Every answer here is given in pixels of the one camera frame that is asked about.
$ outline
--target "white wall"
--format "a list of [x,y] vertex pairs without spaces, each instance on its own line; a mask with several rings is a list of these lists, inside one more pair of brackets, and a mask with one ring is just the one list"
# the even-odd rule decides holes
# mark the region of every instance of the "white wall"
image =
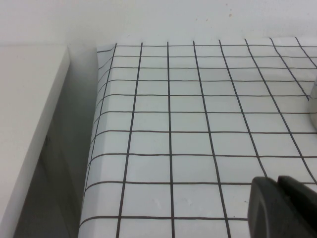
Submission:
[[81,196],[96,44],[317,35],[316,9],[315,0],[0,0],[0,45],[69,45],[71,67],[55,118]]

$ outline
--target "black object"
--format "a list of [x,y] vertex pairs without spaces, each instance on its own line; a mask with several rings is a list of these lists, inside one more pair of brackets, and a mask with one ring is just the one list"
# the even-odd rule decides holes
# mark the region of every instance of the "black object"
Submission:
[[317,238],[317,193],[289,176],[252,180],[252,238]]

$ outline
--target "white table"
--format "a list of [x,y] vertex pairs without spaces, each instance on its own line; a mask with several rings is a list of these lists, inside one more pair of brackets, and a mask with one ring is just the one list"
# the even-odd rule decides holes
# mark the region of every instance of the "white table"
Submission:
[[64,45],[0,47],[0,237],[12,237],[69,67]]

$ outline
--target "black grid line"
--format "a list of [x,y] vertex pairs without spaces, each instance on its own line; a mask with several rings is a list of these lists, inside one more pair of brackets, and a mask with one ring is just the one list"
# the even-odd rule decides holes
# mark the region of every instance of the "black grid line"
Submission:
[[272,40],[272,38],[270,37],[270,40],[272,41],[272,45],[274,46],[274,49],[276,51],[276,53],[279,55],[279,57],[281,58],[281,60],[283,61],[283,63],[285,64],[286,68],[288,69],[288,71],[290,72],[290,74],[292,75],[293,79],[296,81],[297,85],[300,87],[300,89],[302,90],[303,94],[306,96],[307,100],[309,100],[309,96],[305,93],[303,87],[301,86],[301,84],[297,81],[296,77],[293,75],[292,71],[290,70],[290,68],[288,67],[288,65],[286,64],[285,60],[283,59],[283,57],[281,56],[281,54],[277,51],[277,48],[275,47],[274,41]]
[[[97,94],[102,90],[102,88],[110,82],[114,81],[122,81],[122,82],[134,82],[134,79],[112,79],[109,80],[108,82],[104,83]],[[262,80],[232,80],[233,82],[262,82]],[[314,80],[297,80],[298,82],[314,82]],[[167,82],[167,80],[145,80],[145,79],[139,79],[139,82]],[[172,80],[172,82],[198,82],[198,80]],[[231,82],[231,80],[204,80],[204,82]],[[294,82],[293,80],[267,80],[267,82],[281,82],[281,83],[289,83],[289,82]]]
[[99,69],[102,69],[102,68],[103,68],[110,60],[112,60],[114,57],[115,57],[115,56],[113,56],[113,57],[111,57],[110,59],[108,59],[108,61],[107,61],[106,63],[104,63],[103,66],[101,66],[100,68],[98,68],[98,70],[99,70]]
[[[247,44],[249,53],[250,53],[250,55],[252,56],[252,53],[251,53],[251,51],[250,51],[250,47],[249,47],[248,42],[247,42],[246,39],[245,39],[245,42],[246,42],[246,44]],[[257,68],[258,68],[257,62],[255,61],[254,58],[252,58],[252,59],[253,59],[253,61],[254,61],[254,64],[255,64],[255,65],[257,66]],[[286,128],[287,128],[287,130],[288,130],[288,132],[289,132],[289,135],[291,136],[292,141],[293,141],[293,143],[294,143],[294,145],[295,145],[295,147],[296,147],[296,149],[297,149],[297,151],[298,151],[298,153],[299,153],[299,155],[300,155],[300,157],[301,157],[301,159],[302,159],[302,161],[303,161],[303,163],[304,163],[304,165],[305,165],[305,167],[306,167],[306,169],[307,169],[307,172],[310,174],[310,176],[312,177],[313,181],[317,184],[317,181],[316,181],[316,179],[314,178],[314,176],[313,176],[312,172],[310,171],[310,169],[308,168],[308,165],[306,164],[306,161],[305,161],[305,159],[304,159],[304,157],[303,157],[303,155],[302,155],[302,152],[301,152],[301,150],[299,149],[299,147],[298,147],[298,145],[297,145],[297,143],[296,143],[296,141],[295,141],[295,139],[294,139],[294,137],[293,137],[293,134],[292,134],[292,132],[291,132],[291,130],[290,130],[290,128],[289,128],[289,126],[288,126],[288,124],[287,124],[287,122],[286,122],[284,116],[283,116],[283,114],[281,113],[281,111],[280,111],[280,109],[279,109],[279,107],[278,107],[278,105],[277,105],[277,103],[276,103],[274,97],[272,96],[272,93],[271,93],[271,91],[270,91],[270,89],[269,89],[269,87],[268,87],[268,85],[267,85],[267,83],[266,83],[266,81],[265,81],[265,79],[264,79],[264,77],[263,77],[263,75],[262,75],[262,73],[261,73],[261,71],[260,71],[259,68],[258,68],[258,71],[259,71],[259,74],[260,74],[261,78],[263,79],[264,84],[266,85],[266,88],[267,88],[267,90],[268,90],[268,93],[269,93],[269,94],[271,95],[271,97],[272,97],[272,100],[273,100],[273,102],[274,102],[274,104],[275,104],[275,106],[276,106],[276,109],[278,110],[279,114],[280,114],[281,117],[282,117],[282,120],[283,120],[283,122],[284,122],[284,124],[285,124],[285,126],[286,126]]]
[[[114,56],[123,58],[138,58],[138,56]],[[170,58],[195,58],[195,56],[169,56]],[[306,56],[282,56],[284,58],[306,58]],[[142,58],[166,58],[166,56],[142,56]],[[197,56],[197,58],[222,58],[222,56]],[[251,58],[251,56],[226,56],[226,58]],[[279,56],[254,56],[254,58],[279,58]]]
[[223,50],[222,50],[222,45],[221,45],[221,41],[220,41],[220,40],[219,40],[219,45],[220,45],[220,50],[221,50],[221,53],[222,53],[222,56],[223,56],[224,63],[225,63],[226,66],[227,66],[228,74],[229,74],[229,77],[230,77],[230,79],[231,79],[232,87],[233,87],[235,96],[236,96],[236,98],[237,98],[237,101],[238,101],[238,104],[239,104],[239,107],[240,107],[240,111],[241,111],[242,116],[243,116],[243,120],[244,120],[244,122],[245,122],[245,124],[246,124],[247,130],[248,130],[248,134],[249,134],[249,136],[250,136],[250,139],[251,139],[251,142],[252,142],[252,145],[253,145],[253,148],[254,148],[254,152],[255,152],[255,154],[256,154],[256,156],[257,156],[257,158],[258,158],[258,162],[259,162],[259,165],[260,165],[260,167],[261,167],[261,170],[262,170],[264,176],[267,177],[267,174],[266,174],[266,172],[265,172],[265,169],[264,169],[264,167],[263,167],[263,165],[262,165],[262,162],[261,162],[261,160],[260,160],[260,158],[259,158],[259,153],[258,153],[257,147],[256,147],[256,145],[255,145],[255,143],[254,143],[254,140],[253,140],[253,137],[252,137],[252,134],[251,134],[251,131],[250,131],[250,128],[249,128],[249,125],[248,125],[246,116],[244,115],[243,108],[242,108],[242,105],[241,105],[241,102],[240,102],[240,99],[239,99],[239,96],[238,96],[236,87],[234,86],[234,82],[232,81],[232,76],[231,76],[230,70],[229,70],[229,68],[228,68],[227,60],[226,60],[226,58],[225,58],[225,56],[224,56],[224,53],[223,53]]
[[[110,69],[114,68],[131,68],[131,69],[138,69],[138,67],[123,67],[123,66],[116,66],[111,67]],[[167,69],[167,67],[140,67],[140,69]],[[252,69],[256,67],[229,67],[229,69]],[[315,68],[305,68],[305,67],[259,67],[260,69],[307,69],[307,70],[316,70]],[[100,79],[98,79],[98,83],[102,80],[104,75],[110,70],[108,69]],[[170,67],[169,69],[196,69],[194,67]],[[227,69],[225,67],[200,67],[200,69]]]
[[130,145],[131,145],[133,119],[134,119],[134,110],[135,110],[135,103],[136,103],[136,99],[137,99],[139,73],[140,73],[140,65],[141,65],[141,57],[142,57],[142,45],[143,45],[143,43],[141,43],[139,68],[138,68],[137,80],[136,80],[136,84],[135,84],[135,95],[134,95],[133,109],[132,109],[132,116],[131,116],[129,141],[128,141],[128,146],[127,146],[127,156],[126,156],[126,159],[125,159],[124,176],[123,176],[123,182],[124,183],[122,184],[122,192],[121,192],[121,200],[120,200],[120,208],[119,208],[119,215],[118,215],[119,217],[118,217],[116,238],[119,238],[119,235],[120,235],[120,225],[121,225],[122,207],[123,207],[123,199],[124,199],[125,181],[127,179],[127,171],[128,171],[128,163],[129,163],[129,152],[130,152]]
[[[132,113],[132,111],[107,111],[101,113],[101,116],[108,114],[108,113]],[[134,113],[168,113],[166,111],[137,111]],[[200,111],[177,111],[177,112],[171,112],[171,113],[189,113],[189,114],[200,114],[200,113],[205,113],[205,112],[200,112]],[[208,114],[242,114],[241,112],[207,112]],[[244,112],[244,114],[279,114],[279,112]],[[282,114],[288,114],[288,115],[309,115],[311,113],[291,113],[291,112],[282,112]],[[99,117],[96,118],[94,121],[94,124],[98,121]]]
[[[206,103],[205,103],[205,98],[204,98],[203,84],[202,84],[202,80],[200,78],[199,65],[198,65],[196,47],[195,47],[195,41],[193,41],[193,47],[194,47],[194,53],[195,53],[195,59],[196,59],[196,66],[197,66],[197,73],[198,73],[198,78],[199,78],[200,90],[201,90],[201,93],[202,93],[201,96],[202,96],[202,99],[203,99],[204,110],[205,110],[205,115],[206,115],[208,135],[209,135],[209,141],[210,141],[210,146],[211,146],[211,152],[213,154],[213,162],[214,162],[214,166],[215,166],[215,170],[216,170],[217,181],[218,181],[218,183],[220,183],[219,168],[218,168],[216,156],[214,155],[215,153],[214,153],[214,147],[213,147],[212,137],[211,137],[211,132],[210,132],[211,130],[210,130],[209,119],[208,119],[208,114],[207,114],[207,109],[206,109]],[[218,187],[219,187],[219,193],[220,193],[220,199],[221,199],[224,219],[225,219],[225,223],[226,223],[226,227],[227,227],[228,238],[231,238],[230,227],[229,227],[229,222],[228,222],[227,211],[226,211],[226,208],[225,208],[222,188],[221,188],[220,184],[218,184]]]
[[[104,130],[104,131],[101,131],[99,132],[91,141],[91,143],[94,142],[94,140],[101,134],[105,134],[105,133],[108,133],[108,132],[130,132],[129,130],[118,130],[118,129],[111,129],[111,130]],[[189,130],[189,131],[186,131],[186,130],[182,130],[182,131],[164,131],[164,130],[132,130],[132,132],[145,132],[145,133],[194,133],[194,134],[206,134],[206,133],[209,133],[208,131],[194,131],[194,130]],[[217,130],[217,131],[210,131],[211,134],[217,134],[217,133],[220,133],[220,134],[249,134],[250,136],[252,136],[252,134],[268,134],[268,135],[287,135],[287,134],[290,134],[290,132],[275,132],[275,131],[272,131],[272,132],[267,132],[267,131],[230,131],[230,130]],[[304,134],[313,134],[313,135],[316,135],[317,132],[292,132],[292,134],[298,134],[298,135],[304,135]]]
[[[136,155],[136,156],[169,156],[168,154],[140,154],[140,153],[103,153],[99,154],[92,158],[89,162],[87,167],[93,162],[95,159],[102,157],[102,156],[109,156],[109,155]],[[222,154],[172,154],[172,156],[208,156],[208,157],[237,157],[237,158],[257,158],[256,155],[222,155]],[[302,158],[301,156],[294,156],[294,155],[259,155],[260,158]],[[317,156],[303,156],[303,158],[317,158]]]
[[[115,94],[109,94],[104,96],[102,99],[99,100],[99,102],[97,103],[95,109],[98,107],[99,103],[107,97],[111,97],[111,96],[134,96],[134,94],[119,94],[119,93],[115,93]],[[148,96],[154,96],[154,97],[168,97],[168,95],[166,94],[137,94],[137,96],[140,97],[148,97]],[[180,95],[180,94],[176,94],[176,95],[170,95],[171,97],[200,97],[201,95],[198,94],[184,94],[184,95]],[[305,95],[273,95],[274,97],[305,97]],[[223,94],[223,95],[205,95],[205,97],[236,97],[236,95],[232,95],[232,94]],[[270,97],[270,95],[239,95],[239,97]]]
[[[113,55],[115,54],[116,45],[117,45],[117,44],[115,44],[114,48],[112,48],[112,49],[113,49]],[[110,70],[109,70],[109,73],[108,73],[107,80],[109,80],[109,76],[110,76]],[[99,126],[99,121],[100,121],[100,116],[101,116],[101,113],[102,113],[102,110],[103,110],[103,105],[104,105],[104,100],[102,101],[102,104],[101,104],[101,107],[100,107],[100,113],[99,113],[99,117],[98,117],[98,122],[97,122],[97,127],[96,127],[95,136],[97,135],[98,126]],[[96,140],[94,140],[94,145],[93,145],[93,149],[92,149],[92,152],[91,152],[91,157],[90,157],[90,162],[89,162],[89,168],[88,168],[88,172],[87,172],[87,180],[86,180],[86,184],[85,184],[85,190],[86,190],[87,183],[88,183],[88,179],[89,179],[90,164],[91,164],[91,161],[92,161],[92,158],[93,158],[93,153],[94,153],[94,148],[95,148],[95,141],[96,141]]]
[[[96,185],[101,185],[101,184],[106,184],[106,183],[123,183],[123,181],[113,181],[113,180],[109,180],[109,181],[100,181],[100,182],[95,182],[92,183],[91,185],[89,185],[85,192]],[[199,184],[204,184],[204,185],[252,185],[251,182],[133,182],[133,181],[126,181],[126,184],[139,184],[139,185],[148,185],[148,184],[154,184],[154,185],[199,185]],[[314,182],[300,182],[301,184],[315,184]]]
[[114,46],[114,47],[112,47],[110,50],[97,51],[97,54],[98,54],[98,53],[102,53],[102,52],[109,52],[109,51],[112,51],[112,50],[113,50],[116,46],[119,46],[119,45],[115,44],[115,46]]
[[171,225],[172,238],[175,238],[175,223],[174,223],[174,191],[173,191],[173,158],[172,158],[172,125],[170,114],[170,85],[169,85],[169,50],[167,42],[167,90],[168,90],[168,139],[169,139],[169,176],[170,176],[170,209],[171,209]]
[[[94,216],[85,219],[79,225],[81,227],[85,222],[94,220],[94,219],[150,219],[150,220],[208,220],[208,221],[224,221],[225,218],[223,217],[150,217],[150,216]],[[247,218],[238,218],[232,217],[227,218],[229,221],[247,221]]]
[[[183,46],[187,46],[187,47],[192,47],[192,45],[169,45],[169,47],[183,47]],[[219,46],[219,45],[196,45],[196,47],[199,46]],[[246,46],[246,45],[242,45],[242,44],[234,44],[234,45],[222,45],[222,46]],[[250,44],[249,46],[267,46],[267,47],[272,47],[272,45],[264,45],[264,44]],[[138,45],[118,45],[118,47],[140,47]],[[143,45],[143,47],[166,47],[163,45]],[[277,46],[277,47],[299,47],[299,46]],[[303,47],[307,47],[307,48],[315,48],[317,46],[303,46]]]
[[312,61],[311,58],[314,58],[314,57],[309,57],[309,55],[306,53],[306,51],[303,49],[301,43],[299,43],[299,40],[297,39],[297,37],[295,37],[299,47],[302,49],[302,51],[304,52],[304,54],[308,57],[308,59],[312,62],[312,64],[315,66],[315,68],[317,68],[317,65],[314,63],[314,61]]

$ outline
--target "grid paper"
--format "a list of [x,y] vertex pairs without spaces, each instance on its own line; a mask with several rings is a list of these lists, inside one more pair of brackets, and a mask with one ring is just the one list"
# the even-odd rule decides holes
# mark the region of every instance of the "grid paper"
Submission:
[[116,44],[98,60],[80,238],[245,238],[253,177],[317,189],[317,40]]

